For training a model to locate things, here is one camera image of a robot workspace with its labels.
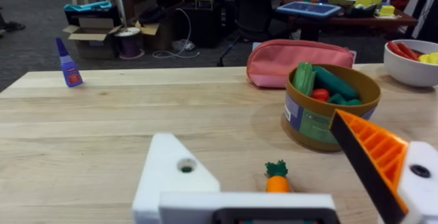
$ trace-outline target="red pepper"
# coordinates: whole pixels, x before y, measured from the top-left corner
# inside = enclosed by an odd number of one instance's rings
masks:
[[[330,93],[321,88],[321,89],[315,89],[312,90],[312,94],[310,95],[314,99],[322,99],[323,102],[327,101],[327,99],[330,98]]]
[[[403,42],[398,42],[397,46],[401,52],[405,53],[407,56],[409,56],[412,60],[418,61],[417,54],[412,51],[412,49],[408,48]]]
[[[395,53],[396,55],[404,57],[406,59],[413,60],[407,54],[403,53],[393,41],[388,42],[388,47],[392,51],[392,53]]]

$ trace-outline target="pink pencil case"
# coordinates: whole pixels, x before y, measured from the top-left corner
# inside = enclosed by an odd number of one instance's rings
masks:
[[[299,62],[352,67],[351,51],[306,40],[269,40],[249,55],[246,74],[259,87],[285,88],[287,75]]]

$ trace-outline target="green cucumber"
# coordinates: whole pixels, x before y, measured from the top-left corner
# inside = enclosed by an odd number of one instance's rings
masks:
[[[328,90],[331,95],[339,93],[345,100],[358,99],[359,93],[344,80],[321,66],[314,66],[313,70],[316,72],[315,82],[318,88]]]
[[[304,95],[310,96],[313,90],[315,81],[315,72],[312,69],[312,64],[308,62],[300,62],[296,68],[292,86]]]
[[[337,105],[361,105],[362,102],[359,99],[351,99],[350,101],[346,101],[339,93],[331,96],[327,103],[337,104]]]

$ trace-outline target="purple bottle cap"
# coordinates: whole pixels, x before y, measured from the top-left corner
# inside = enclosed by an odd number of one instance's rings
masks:
[[[68,55],[68,51],[64,46],[64,43],[62,42],[61,38],[56,38],[56,46],[60,57]]]

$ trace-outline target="blue tablet case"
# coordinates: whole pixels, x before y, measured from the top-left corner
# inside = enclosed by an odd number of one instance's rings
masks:
[[[311,18],[324,19],[331,15],[334,15],[340,9],[341,8],[337,5],[294,1],[292,3],[282,5],[276,10],[277,12],[284,14],[295,14]]]

